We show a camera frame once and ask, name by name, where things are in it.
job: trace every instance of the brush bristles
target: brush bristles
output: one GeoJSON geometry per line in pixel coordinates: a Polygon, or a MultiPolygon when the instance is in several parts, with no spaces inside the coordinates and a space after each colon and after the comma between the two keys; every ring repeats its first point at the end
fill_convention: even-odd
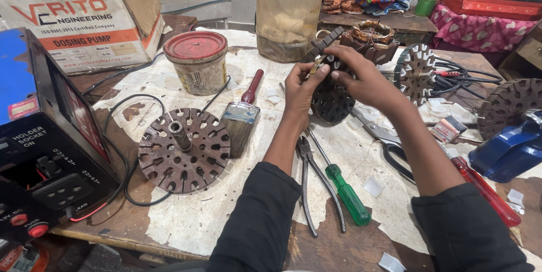
{"type": "Polygon", "coordinates": [[[240,158],[250,142],[254,125],[234,119],[223,119],[222,121],[230,136],[230,158],[240,158]]]}

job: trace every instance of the cable plug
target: cable plug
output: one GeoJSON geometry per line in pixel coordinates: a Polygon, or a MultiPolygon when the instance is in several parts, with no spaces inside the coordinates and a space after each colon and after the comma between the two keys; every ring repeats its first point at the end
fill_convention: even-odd
{"type": "Polygon", "coordinates": [[[458,77],[460,72],[448,72],[448,71],[434,71],[433,74],[440,75],[441,77],[458,77]]]}
{"type": "Polygon", "coordinates": [[[67,206],[64,210],[66,211],[66,217],[68,217],[68,220],[75,218],[77,211],[74,206],[67,206]]]}

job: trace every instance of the paint brush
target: paint brush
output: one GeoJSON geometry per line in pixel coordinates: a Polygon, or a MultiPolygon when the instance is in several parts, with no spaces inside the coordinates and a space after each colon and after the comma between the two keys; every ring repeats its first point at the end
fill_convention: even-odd
{"type": "Polygon", "coordinates": [[[230,158],[240,158],[250,141],[252,128],[260,108],[252,103],[256,99],[256,89],[263,76],[263,70],[256,71],[250,87],[241,96],[240,102],[229,103],[222,115],[222,121],[230,136],[230,158]]]}

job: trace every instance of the red lid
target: red lid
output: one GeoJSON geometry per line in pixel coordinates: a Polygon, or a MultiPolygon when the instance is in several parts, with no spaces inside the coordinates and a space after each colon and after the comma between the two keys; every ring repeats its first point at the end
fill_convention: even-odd
{"type": "Polygon", "coordinates": [[[219,33],[197,31],[182,33],[167,40],[164,53],[177,59],[201,59],[220,53],[228,46],[219,33]]]}
{"type": "Polygon", "coordinates": [[[46,226],[45,224],[37,225],[31,228],[30,230],[28,230],[28,234],[32,237],[40,237],[40,236],[43,236],[43,234],[47,233],[48,230],[49,230],[49,227],[46,226]]]}

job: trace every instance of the green screwdriver handle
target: green screwdriver handle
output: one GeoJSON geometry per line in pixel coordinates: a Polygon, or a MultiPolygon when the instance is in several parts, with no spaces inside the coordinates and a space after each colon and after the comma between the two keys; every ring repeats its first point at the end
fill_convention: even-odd
{"type": "Polygon", "coordinates": [[[330,164],[326,167],[327,177],[330,178],[339,192],[339,197],[342,199],[344,205],[352,215],[354,222],[357,225],[368,225],[371,221],[371,214],[367,212],[365,206],[363,206],[362,201],[359,199],[356,192],[347,184],[344,178],[341,175],[339,166],[336,164],[330,164]]]}

